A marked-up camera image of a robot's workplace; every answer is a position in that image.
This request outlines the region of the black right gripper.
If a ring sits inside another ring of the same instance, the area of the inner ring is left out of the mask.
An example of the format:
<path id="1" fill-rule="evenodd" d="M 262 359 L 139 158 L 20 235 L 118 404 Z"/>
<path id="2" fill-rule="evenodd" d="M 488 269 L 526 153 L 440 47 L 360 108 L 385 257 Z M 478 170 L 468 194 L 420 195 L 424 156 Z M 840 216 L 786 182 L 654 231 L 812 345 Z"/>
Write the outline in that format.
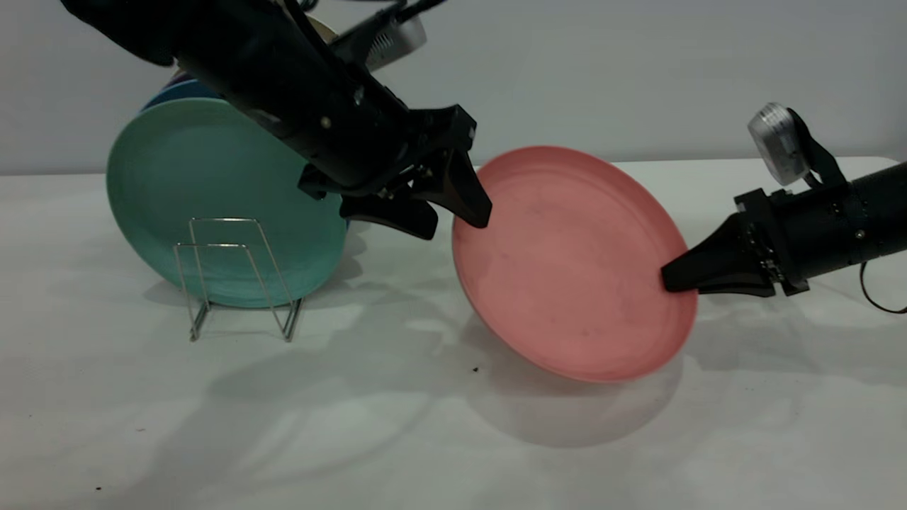
<path id="1" fill-rule="evenodd" d="M 664 289 L 758 298 L 774 297 L 775 286 L 787 297 L 810 290 L 783 229 L 777 204 L 782 195 L 784 191 L 767 195 L 758 188 L 735 197 L 737 213 L 729 215 L 699 245 L 661 268 Z"/>

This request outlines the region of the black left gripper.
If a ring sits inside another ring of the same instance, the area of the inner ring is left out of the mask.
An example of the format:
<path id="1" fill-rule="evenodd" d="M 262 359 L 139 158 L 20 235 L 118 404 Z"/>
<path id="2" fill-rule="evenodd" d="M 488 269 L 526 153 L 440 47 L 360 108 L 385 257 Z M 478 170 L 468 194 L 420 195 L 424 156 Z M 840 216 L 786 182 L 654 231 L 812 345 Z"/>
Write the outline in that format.
<path id="1" fill-rule="evenodd" d="M 387 89 L 331 91 L 305 139 L 308 160 L 298 188 L 313 198 L 344 195 L 340 215 L 431 241 L 438 215 L 428 204 L 485 229 L 492 201 L 467 154 L 475 122 L 460 106 L 410 110 Z M 419 166 L 409 199 L 382 199 Z"/>

